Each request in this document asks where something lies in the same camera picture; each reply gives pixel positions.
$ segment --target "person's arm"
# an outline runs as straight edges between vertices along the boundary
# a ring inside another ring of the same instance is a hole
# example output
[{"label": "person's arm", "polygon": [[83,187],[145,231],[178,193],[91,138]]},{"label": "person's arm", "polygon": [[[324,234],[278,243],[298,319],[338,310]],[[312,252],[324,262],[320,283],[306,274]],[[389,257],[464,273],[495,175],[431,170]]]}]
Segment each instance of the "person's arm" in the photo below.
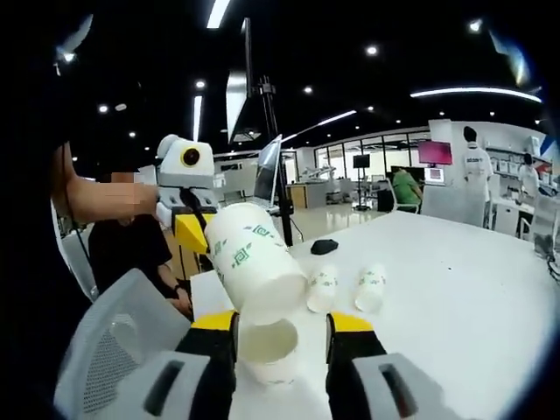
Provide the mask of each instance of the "person's arm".
[{"label": "person's arm", "polygon": [[68,143],[56,150],[51,177],[52,202],[57,212],[69,215],[69,203],[72,216],[82,223],[123,219],[156,211],[158,188],[154,185],[100,184],[78,177]]}]

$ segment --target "pink monitor screen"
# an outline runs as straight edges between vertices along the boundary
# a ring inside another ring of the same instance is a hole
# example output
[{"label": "pink monitor screen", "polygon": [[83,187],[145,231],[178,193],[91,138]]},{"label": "pink monitor screen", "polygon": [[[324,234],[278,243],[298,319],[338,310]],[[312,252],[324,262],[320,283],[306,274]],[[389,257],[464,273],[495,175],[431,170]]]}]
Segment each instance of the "pink monitor screen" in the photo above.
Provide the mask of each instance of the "pink monitor screen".
[{"label": "pink monitor screen", "polygon": [[441,142],[420,142],[418,160],[421,164],[452,165],[452,146]]}]

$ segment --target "white paper cup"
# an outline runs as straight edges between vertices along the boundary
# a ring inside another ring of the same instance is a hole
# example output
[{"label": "white paper cup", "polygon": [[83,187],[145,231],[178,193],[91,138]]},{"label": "white paper cup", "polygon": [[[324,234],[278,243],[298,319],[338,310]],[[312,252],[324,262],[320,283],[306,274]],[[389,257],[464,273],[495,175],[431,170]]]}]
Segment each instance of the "white paper cup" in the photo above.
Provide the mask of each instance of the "white paper cup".
[{"label": "white paper cup", "polygon": [[226,207],[206,227],[213,266],[234,308],[248,322],[272,324],[300,305],[306,277],[276,230],[254,220],[260,217],[252,213],[254,205],[241,204],[246,213],[238,205],[230,206],[238,206],[231,213]]},{"label": "white paper cup", "polygon": [[339,284],[337,273],[333,265],[325,265],[313,271],[307,291],[307,307],[310,311],[328,313],[333,308]]},{"label": "white paper cup", "polygon": [[354,303],[363,312],[377,312],[383,303],[386,274],[381,265],[364,269],[358,282]]},{"label": "white paper cup", "polygon": [[242,327],[237,356],[261,384],[289,385],[298,373],[297,347],[297,328],[280,319],[271,325]]}]

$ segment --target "computer monitor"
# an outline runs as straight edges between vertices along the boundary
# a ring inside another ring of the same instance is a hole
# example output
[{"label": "computer monitor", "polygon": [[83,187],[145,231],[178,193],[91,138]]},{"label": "computer monitor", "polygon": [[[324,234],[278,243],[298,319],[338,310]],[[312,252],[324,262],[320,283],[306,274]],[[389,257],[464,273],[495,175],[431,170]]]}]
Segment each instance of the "computer monitor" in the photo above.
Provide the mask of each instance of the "computer monitor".
[{"label": "computer monitor", "polygon": [[369,167],[369,155],[354,155],[353,157],[353,168],[368,168]]},{"label": "computer monitor", "polygon": [[278,136],[260,151],[256,163],[255,190],[253,191],[253,196],[258,199],[269,201],[271,206],[274,206],[281,149],[282,136]]},{"label": "computer monitor", "polygon": [[421,164],[453,165],[452,146],[443,142],[420,142],[418,160]]}]

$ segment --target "glass wall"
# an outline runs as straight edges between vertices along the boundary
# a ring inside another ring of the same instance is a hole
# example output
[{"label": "glass wall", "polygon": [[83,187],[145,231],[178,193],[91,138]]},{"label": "glass wall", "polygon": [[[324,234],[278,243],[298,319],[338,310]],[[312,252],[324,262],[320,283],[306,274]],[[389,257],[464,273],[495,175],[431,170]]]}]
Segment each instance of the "glass wall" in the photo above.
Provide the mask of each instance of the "glass wall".
[{"label": "glass wall", "polygon": [[334,168],[332,173],[334,179],[346,177],[344,170],[344,148],[342,144],[329,146],[329,165]]},{"label": "glass wall", "polygon": [[[429,131],[417,131],[338,143],[328,148],[315,149],[315,164],[318,168],[332,166],[336,179],[350,178],[357,181],[359,173],[354,169],[354,156],[368,154],[369,167],[365,170],[366,177],[368,180],[378,181],[385,179],[386,172],[391,172],[391,166],[427,166],[419,162],[418,144],[429,141],[430,137]],[[328,174],[323,174],[321,178],[328,179]]]}]

